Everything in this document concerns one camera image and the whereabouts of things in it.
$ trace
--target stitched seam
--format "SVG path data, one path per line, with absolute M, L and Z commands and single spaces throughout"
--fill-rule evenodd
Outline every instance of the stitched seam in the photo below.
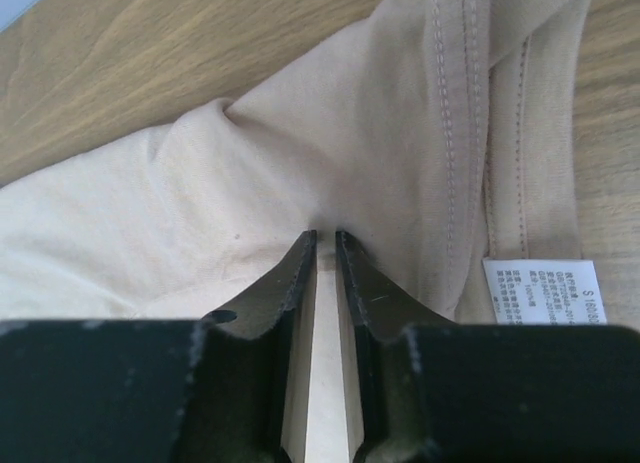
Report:
M 451 294 L 451 272 L 453 268 L 453 230 L 455 223 L 455 154 L 453 151 L 453 124 L 451 122 L 451 109 L 447 94 L 447 79 L 444 72 L 444 42 L 442 38 L 442 23 L 440 21 L 440 2 L 433 0 L 433 23 L 435 26 L 436 58 L 438 61 L 438 92 L 440 94 L 440 115 L 447 147 L 447 194 L 449 208 L 447 210 L 447 274 L 445 276 L 447 286 L 446 300 Z
M 480 191 L 481 186 L 482 174 L 480 172 L 480 167 L 482 165 L 483 155 L 480 151 L 480 62 L 478 56 L 478 8 L 476 0 L 469 0 L 469 5 L 471 7 L 471 64 L 473 66 L 473 121 L 475 124 L 476 151 L 475 168 L 473 175 L 475 186 L 473 188 L 474 191 L 471 193 L 471 198 L 473 198 L 473 209 L 471 210 L 471 235 L 473 242 L 478 215 L 478 203 L 481 198 L 481 195 L 479 193 L 476 193 Z
M 489 233 L 489 257 L 496 256 L 496 223 L 493 211 L 493 195 L 491 182 L 491 145 L 487 145 L 487 156 L 484 166 L 484 206 L 487 218 L 487 232 Z
M 473 118 L 471 118 L 471 114 L 472 114 L 472 109 L 471 109 L 471 91 L 470 91 L 470 80 L 469 78 L 471 77 L 471 72 L 470 72 L 470 68 L 471 66 L 469 65 L 469 28 L 467 25 L 467 2 L 466 0 L 460 0 L 461 2 L 461 7 L 462 7 L 462 40 L 464 42 L 463 48 L 464 48 L 464 69 L 465 69 L 465 82 L 466 82 L 466 91 L 467 91 L 467 112 L 469 117 L 467 118 L 468 122 L 469 122 L 469 136 L 467 138 L 467 153 L 469 154 L 469 197 L 467 200 L 468 206 L 469 206 L 469 214 L 472 213 L 473 211 L 473 198 L 471 198 L 471 195 L 473 194 L 473 180 L 472 180 L 472 174 L 473 174 L 473 164 L 475 162 L 475 158 L 473 158 L 473 151 L 474 151 L 474 147 L 471 141 L 471 134 L 473 133 Z
M 524 217 L 524 203 L 523 203 L 523 171 L 522 171 L 522 122 L 523 122 L 523 108 L 524 108 L 524 75 L 525 64 L 527 60 L 527 51 L 529 48 L 529 39 L 526 39 L 522 44 L 522 51 L 520 52 L 520 75 L 518 81 L 518 103 L 516 105 L 516 186 L 518 190 L 518 226 L 520 230 L 520 252 L 523 258 L 527 257 L 527 244 L 526 244 L 526 227 Z

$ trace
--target clamp jaw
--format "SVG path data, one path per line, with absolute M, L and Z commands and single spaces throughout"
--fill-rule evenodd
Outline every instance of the clamp jaw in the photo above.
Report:
M 0 461 L 302 463 L 316 244 L 199 321 L 0 324 Z M 456 325 L 336 258 L 351 461 L 639 461 L 637 333 Z

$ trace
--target fabric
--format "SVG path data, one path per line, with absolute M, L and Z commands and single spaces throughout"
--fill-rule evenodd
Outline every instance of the fabric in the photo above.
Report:
M 384 0 L 238 101 L 0 190 L 0 317 L 198 318 L 322 232 L 307 461 L 346 461 L 332 235 L 493 321 L 481 260 L 579 257 L 573 77 L 590 0 Z

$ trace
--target clothing tag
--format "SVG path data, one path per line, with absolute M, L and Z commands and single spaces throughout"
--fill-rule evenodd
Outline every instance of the clothing tag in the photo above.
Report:
M 592 261 L 484 260 L 498 323 L 604 324 Z

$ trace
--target wood grain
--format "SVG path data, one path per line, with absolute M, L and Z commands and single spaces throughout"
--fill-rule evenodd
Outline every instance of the wood grain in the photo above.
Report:
M 239 95 L 380 0 L 43 0 L 0 34 L 0 186 Z
M 380 0 L 43 0 L 0 34 L 0 186 L 237 96 Z M 584 255 L 640 328 L 640 0 L 594 0 L 579 59 Z
M 594 0 L 578 60 L 574 158 L 583 253 L 611 323 L 640 329 L 640 0 Z

